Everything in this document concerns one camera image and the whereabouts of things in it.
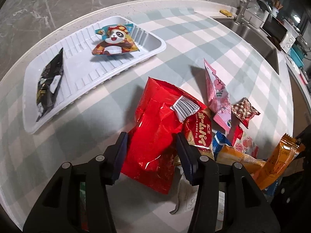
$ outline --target checkered tablecloth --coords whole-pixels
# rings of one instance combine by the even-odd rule
[[[247,97],[261,113],[251,120],[248,130],[261,149],[261,158],[269,156],[285,132],[292,134],[291,92],[263,57],[235,33],[186,8],[129,19],[164,39],[166,50],[92,90],[34,135],[23,127],[23,80],[0,99],[0,202],[20,228],[63,162],[87,162],[115,143],[120,131],[133,127],[148,76],[206,102],[206,58],[227,85],[231,102]],[[108,188],[118,232],[186,232],[191,212],[169,214],[175,207],[175,194],[175,185],[165,196],[122,175]]]

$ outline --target cup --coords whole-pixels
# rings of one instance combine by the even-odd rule
[[[272,15],[277,17],[277,14],[279,14],[279,10],[276,7],[272,7]]]

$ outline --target cartoon panda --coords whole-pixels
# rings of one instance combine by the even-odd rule
[[[133,43],[126,39],[127,29],[122,26],[111,26],[107,31],[107,38],[99,43],[92,51],[93,55],[114,55],[129,52]]]

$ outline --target red snack bag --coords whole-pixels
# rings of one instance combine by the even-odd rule
[[[214,159],[212,150],[211,111],[209,108],[198,111],[184,122],[183,133],[190,145],[198,148],[202,155]]]
[[[205,108],[180,88],[149,78],[135,112],[136,126],[129,132],[128,152],[121,172],[167,194],[177,154],[174,136],[183,127],[178,116],[187,118]]]
[[[233,148],[238,151],[257,158],[258,146],[253,140],[242,130],[240,126],[237,126],[234,137],[232,140]]]
[[[232,105],[231,111],[246,128],[248,128],[249,120],[251,120],[255,115],[260,115],[260,113],[251,105],[246,97],[244,97],[240,103]]]

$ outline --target pink snack package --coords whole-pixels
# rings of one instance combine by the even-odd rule
[[[231,104],[226,85],[216,76],[216,71],[204,59],[208,107],[215,113],[214,121],[226,132],[231,128]]]

